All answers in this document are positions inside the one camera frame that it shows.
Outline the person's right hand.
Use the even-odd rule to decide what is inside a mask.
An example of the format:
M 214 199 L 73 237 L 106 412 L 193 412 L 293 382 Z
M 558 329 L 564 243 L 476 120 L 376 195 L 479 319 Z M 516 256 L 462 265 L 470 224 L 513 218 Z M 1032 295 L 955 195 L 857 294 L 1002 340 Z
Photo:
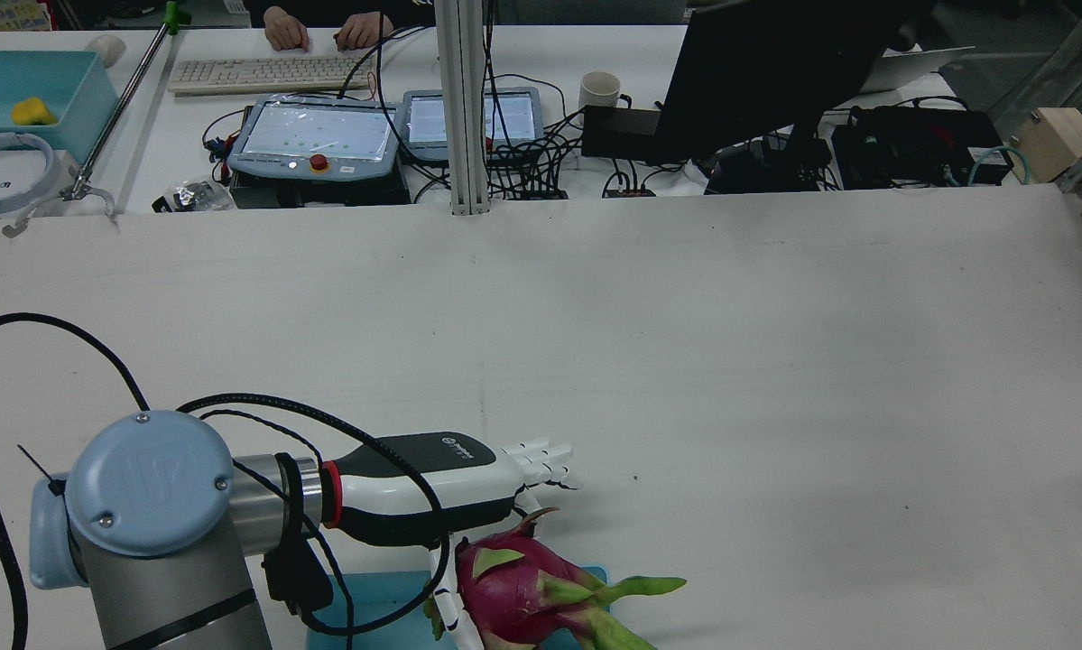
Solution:
M 264 9 L 264 36 L 274 51 L 309 51 L 311 35 L 306 25 L 279 5 Z

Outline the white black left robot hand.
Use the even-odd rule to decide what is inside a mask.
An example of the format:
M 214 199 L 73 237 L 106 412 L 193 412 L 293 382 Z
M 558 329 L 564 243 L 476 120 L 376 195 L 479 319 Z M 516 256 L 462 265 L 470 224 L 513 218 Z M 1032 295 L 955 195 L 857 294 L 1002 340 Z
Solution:
M 459 596 L 459 534 L 540 510 L 532 489 L 581 489 L 570 445 L 549 439 L 488 447 L 459 432 L 422 432 L 360 445 L 324 462 L 322 523 L 378 547 L 422 546 L 437 563 L 430 602 L 458 649 L 480 649 Z

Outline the person's left hand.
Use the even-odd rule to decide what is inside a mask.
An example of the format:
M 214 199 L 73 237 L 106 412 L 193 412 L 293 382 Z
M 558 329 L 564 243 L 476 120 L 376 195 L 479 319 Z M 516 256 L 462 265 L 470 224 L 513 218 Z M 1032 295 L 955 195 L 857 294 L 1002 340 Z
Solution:
M 372 48 L 393 34 L 393 22 L 383 12 L 356 13 L 342 24 L 335 34 L 338 51 Z

